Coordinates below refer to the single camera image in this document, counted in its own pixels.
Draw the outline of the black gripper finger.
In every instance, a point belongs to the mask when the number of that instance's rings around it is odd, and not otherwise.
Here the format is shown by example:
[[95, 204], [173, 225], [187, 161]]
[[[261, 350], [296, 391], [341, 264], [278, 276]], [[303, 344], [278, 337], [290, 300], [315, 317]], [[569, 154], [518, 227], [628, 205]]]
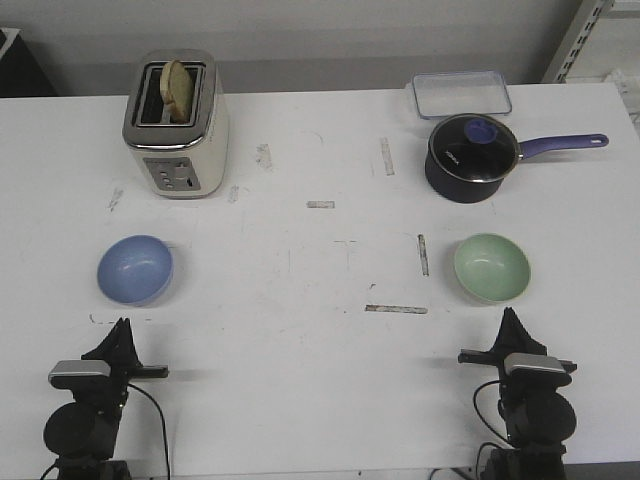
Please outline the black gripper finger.
[[545, 350], [522, 325], [512, 307], [505, 307], [493, 350]]
[[99, 358], [136, 358], [129, 318], [120, 318], [97, 347]]

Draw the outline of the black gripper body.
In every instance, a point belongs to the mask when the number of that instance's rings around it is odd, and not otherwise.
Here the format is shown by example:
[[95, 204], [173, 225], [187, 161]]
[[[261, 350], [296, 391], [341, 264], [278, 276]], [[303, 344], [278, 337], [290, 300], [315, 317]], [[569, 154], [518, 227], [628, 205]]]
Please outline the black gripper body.
[[106, 375], [92, 374], [81, 381], [86, 394], [125, 395], [131, 380], [163, 379], [169, 375], [167, 365], [144, 365], [134, 347], [100, 351], [98, 348], [81, 356], [84, 362], [101, 362], [109, 367]]
[[568, 385], [576, 371], [574, 362], [549, 355], [537, 342], [519, 348], [495, 344], [487, 351], [462, 349], [458, 362], [495, 367], [503, 383], [524, 385]]

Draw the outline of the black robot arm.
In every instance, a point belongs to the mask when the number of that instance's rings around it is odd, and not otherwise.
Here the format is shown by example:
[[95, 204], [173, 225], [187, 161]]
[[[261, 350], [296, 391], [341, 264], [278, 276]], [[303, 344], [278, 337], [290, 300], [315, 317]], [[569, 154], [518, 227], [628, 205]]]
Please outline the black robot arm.
[[564, 441], [577, 427], [577, 417], [569, 401], [557, 392], [572, 382], [577, 364], [547, 353], [522, 325], [515, 310], [504, 309], [498, 334], [487, 351], [463, 349], [457, 361], [491, 366], [498, 378], [476, 388], [472, 396], [479, 409], [480, 391], [499, 387], [497, 410], [506, 433], [500, 434], [489, 422], [484, 425], [498, 437], [501, 446], [492, 448], [485, 464], [475, 466], [478, 479], [564, 479]]
[[156, 408], [161, 424], [166, 477], [171, 477], [164, 413], [135, 380], [164, 379], [165, 365], [145, 366], [139, 360], [131, 322], [118, 319], [101, 343], [76, 360], [61, 360], [48, 374], [49, 384], [68, 390], [73, 401], [55, 410], [43, 430], [47, 449], [57, 455], [50, 470], [59, 479], [130, 479], [129, 466], [113, 458], [123, 409], [131, 389]]

